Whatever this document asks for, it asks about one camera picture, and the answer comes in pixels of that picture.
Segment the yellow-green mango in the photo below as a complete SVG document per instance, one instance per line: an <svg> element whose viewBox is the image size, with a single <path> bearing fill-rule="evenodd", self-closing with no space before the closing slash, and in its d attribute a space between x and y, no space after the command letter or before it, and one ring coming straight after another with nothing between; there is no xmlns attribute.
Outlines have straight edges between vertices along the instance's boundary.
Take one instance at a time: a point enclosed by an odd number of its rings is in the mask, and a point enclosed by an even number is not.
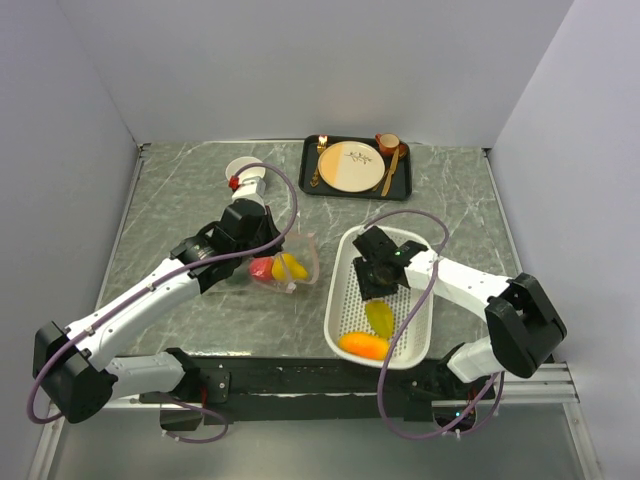
<svg viewBox="0 0 640 480"><path fill-rule="evenodd" d="M371 300L365 304L365 315L374 333L390 339L395 329L395 317L391 307L382 300Z"/></svg>

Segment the red strawberry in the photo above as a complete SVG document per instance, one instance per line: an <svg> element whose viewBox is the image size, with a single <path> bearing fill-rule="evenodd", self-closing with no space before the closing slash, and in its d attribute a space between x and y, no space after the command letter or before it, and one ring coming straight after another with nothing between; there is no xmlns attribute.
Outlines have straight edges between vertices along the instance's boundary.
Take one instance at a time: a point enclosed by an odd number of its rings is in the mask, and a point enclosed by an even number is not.
<svg viewBox="0 0 640 480"><path fill-rule="evenodd" d="M249 264L250 275L262 282L270 282L274 279L272 274L274 259L272 257L254 258Z"/></svg>

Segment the yellow bell pepper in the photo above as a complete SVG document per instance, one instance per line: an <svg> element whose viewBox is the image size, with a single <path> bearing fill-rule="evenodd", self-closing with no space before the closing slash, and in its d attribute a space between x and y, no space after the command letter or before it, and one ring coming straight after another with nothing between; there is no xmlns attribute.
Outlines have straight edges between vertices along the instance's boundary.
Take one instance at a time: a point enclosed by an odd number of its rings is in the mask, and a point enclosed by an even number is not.
<svg viewBox="0 0 640 480"><path fill-rule="evenodd" d="M274 280L281 283L293 280L306 281L309 276L306 268L292 254L287 252L274 257L272 274Z"/></svg>

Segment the clear zip top bag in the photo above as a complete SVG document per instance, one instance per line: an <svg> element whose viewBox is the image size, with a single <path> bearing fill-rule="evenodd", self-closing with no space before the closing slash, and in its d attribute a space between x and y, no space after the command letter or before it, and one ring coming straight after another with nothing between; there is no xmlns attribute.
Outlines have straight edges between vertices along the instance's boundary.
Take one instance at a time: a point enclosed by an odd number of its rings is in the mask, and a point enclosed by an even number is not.
<svg viewBox="0 0 640 480"><path fill-rule="evenodd" d="M250 258L234 274L215 287L216 291L249 291L263 288L277 293L293 293L298 287L313 285L320 273L315 235L289 233L283 250L273 256Z"/></svg>

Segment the orange mango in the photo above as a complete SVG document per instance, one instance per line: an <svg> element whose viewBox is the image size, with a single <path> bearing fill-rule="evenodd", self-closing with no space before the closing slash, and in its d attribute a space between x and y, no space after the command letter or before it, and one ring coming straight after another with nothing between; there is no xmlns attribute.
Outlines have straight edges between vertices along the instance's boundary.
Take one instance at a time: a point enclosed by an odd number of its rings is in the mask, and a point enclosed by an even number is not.
<svg viewBox="0 0 640 480"><path fill-rule="evenodd" d="M341 350L370 360L384 360L389 351L389 341L366 332L350 332L338 342Z"/></svg>

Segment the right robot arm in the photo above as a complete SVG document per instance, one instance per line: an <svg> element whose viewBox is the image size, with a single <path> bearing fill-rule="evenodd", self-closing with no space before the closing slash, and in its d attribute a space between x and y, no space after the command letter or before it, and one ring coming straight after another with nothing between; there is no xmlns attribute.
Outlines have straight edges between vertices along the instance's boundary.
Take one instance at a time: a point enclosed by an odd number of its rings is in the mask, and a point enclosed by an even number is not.
<svg viewBox="0 0 640 480"><path fill-rule="evenodd" d="M361 297L393 295L399 287L431 293L483 320L488 335L454 347L437 375L439 390L460 398L481 377L509 372L529 378L567 336L559 313L539 281L485 273L439 256L423 242L396 244L372 226L353 245Z"/></svg>

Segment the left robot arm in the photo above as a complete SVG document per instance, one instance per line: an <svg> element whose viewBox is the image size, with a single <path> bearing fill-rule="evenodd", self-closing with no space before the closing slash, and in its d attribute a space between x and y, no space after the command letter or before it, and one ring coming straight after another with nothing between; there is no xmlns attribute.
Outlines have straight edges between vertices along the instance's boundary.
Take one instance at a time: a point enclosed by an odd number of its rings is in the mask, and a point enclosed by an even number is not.
<svg viewBox="0 0 640 480"><path fill-rule="evenodd" d="M119 397L166 393L184 402L206 384L179 348L121 358L123 346L175 307L229 278L249 257L281 251L286 233L271 211L240 199L222 217L182 240L146 278L101 309L66 327L50 322L35 336L33 376L61 417L80 423Z"/></svg>

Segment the white and brown bowl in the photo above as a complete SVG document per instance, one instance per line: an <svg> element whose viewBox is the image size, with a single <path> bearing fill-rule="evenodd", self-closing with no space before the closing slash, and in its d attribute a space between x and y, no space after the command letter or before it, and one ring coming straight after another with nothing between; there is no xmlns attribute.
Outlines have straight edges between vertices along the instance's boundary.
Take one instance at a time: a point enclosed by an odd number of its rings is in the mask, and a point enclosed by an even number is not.
<svg viewBox="0 0 640 480"><path fill-rule="evenodd" d="M266 175L263 162L253 156L242 156L232 160L225 169L228 185L235 192L241 185L253 180L262 180Z"/></svg>

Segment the white plastic basket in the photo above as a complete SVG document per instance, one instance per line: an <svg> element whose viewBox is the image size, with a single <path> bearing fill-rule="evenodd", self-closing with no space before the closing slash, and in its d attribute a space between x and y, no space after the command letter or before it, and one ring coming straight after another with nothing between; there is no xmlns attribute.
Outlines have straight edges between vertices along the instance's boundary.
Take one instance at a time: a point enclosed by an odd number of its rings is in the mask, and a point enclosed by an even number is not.
<svg viewBox="0 0 640 480"><path fill-rule="evenodd" d="M353 245L361 225L350 228L341 237L333 269L324 319L325 340L340 358L372 368L381 368L380 360L351 354L339 346L339 340L352 332L373 334L365 314L353 260L359 252ZM433 298L429 297L414 315L400 337L391 357L390 370L407 370L426 359L431 344Z"/></svg>

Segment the cream and peach plate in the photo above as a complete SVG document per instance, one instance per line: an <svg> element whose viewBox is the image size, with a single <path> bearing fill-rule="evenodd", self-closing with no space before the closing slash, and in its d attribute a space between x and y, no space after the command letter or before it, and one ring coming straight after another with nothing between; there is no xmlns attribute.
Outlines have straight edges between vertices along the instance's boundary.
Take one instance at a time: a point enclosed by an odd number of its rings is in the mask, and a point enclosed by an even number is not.
<svg viewBox="0 0 640 480"><path fill-rule="evenodd" d="M342 141L328 146L318 160L322 180L346 193L372 189L383 178L385 162L372 146L356 141Z"/></svg>

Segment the gold knife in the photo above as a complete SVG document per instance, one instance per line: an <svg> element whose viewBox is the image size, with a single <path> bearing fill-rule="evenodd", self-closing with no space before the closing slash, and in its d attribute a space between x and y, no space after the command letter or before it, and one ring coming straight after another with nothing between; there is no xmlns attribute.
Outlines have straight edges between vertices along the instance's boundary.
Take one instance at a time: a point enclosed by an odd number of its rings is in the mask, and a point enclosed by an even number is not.
<svg viewBox="0 0 640 480"><path fill-rule="evenodd" d="M390 186L392 183L393 175L396 171L397 164L399 161L399 153L400 153L400 147L398 146L393 153L391 164L388 169L387 175L385 177L383 188L381 190L381 197L386 197L388 195L388 192L390 190Z"/></svg>

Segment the gold fork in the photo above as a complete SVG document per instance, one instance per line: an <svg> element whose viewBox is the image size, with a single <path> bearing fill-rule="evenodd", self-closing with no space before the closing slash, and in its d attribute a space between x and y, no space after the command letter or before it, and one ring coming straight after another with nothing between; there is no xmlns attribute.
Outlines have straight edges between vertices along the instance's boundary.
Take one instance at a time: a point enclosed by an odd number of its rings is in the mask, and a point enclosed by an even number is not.
<svg viewBox="0 0 640 480"><path fill-rule="evenodd" d="M324 153L324 151L326 150L327 146L328 146L328 136L327 135L319 135L318 136L318 142L316 144L316 153L317 153L316 166L315 166L314 173L313 173L313 175L311 177L311 180L310 180L310 186L312 188L317 187L319 185L319 183L320 183L320 173L319 173L320 157Z"/></svg>

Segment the gold spoon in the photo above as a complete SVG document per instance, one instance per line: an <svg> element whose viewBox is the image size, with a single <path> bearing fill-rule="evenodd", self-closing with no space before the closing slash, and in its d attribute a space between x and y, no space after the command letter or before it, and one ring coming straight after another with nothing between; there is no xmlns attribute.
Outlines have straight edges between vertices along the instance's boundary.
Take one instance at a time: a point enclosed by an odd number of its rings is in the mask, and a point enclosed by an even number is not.
<svg viewBox="0 0 640 480"><path fill-rule="evenodd" d="M373 192L379 191L382 197L386 197L388 195L397 165L408 152L409 147L405 143L400 143L391 156L391 163L383 174L383 178L372 189Z"/></svg>

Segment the small brown cup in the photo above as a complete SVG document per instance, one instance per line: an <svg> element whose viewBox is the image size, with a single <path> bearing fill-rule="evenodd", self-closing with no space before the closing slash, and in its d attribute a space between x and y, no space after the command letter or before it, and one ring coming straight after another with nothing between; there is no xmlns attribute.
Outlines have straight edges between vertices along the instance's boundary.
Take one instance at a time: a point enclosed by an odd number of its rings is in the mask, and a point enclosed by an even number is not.
<svg viewBox="0 0 640 480"><path fill-rule="evenodd" d="M383 156L393 155L400 146L400 139L392 133L379 133L375 135L378 149Z"/></svg>

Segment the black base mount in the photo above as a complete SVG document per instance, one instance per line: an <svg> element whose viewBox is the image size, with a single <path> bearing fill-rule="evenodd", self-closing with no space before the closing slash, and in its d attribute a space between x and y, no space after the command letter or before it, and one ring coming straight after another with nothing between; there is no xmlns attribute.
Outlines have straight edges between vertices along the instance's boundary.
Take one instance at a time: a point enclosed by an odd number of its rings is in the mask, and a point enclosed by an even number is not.
<svg viewBox="0 0 640 480"><path fill-rule="evenodd" d="M378 379L378 369L336 358L194 357L187 384L172 395L213 411L213 417L182 409L156 392L140 400L159 407L163 429L182 433L242 421L376 418L379 400L391 418L431 422L434 403L464 405L484 385L482 379L461 383L438 360L388 371L382 390Z"/></svg>

